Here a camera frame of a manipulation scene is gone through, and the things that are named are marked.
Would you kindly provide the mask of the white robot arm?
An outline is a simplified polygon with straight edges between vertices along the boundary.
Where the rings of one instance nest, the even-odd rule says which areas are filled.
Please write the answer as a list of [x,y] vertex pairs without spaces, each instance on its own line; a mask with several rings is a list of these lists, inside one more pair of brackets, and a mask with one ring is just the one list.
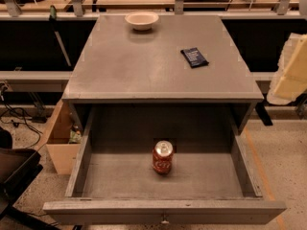
[[267,101],[286,105],[307,90],[307,34],[290,34],[285,42],[278,70],[273,74]]

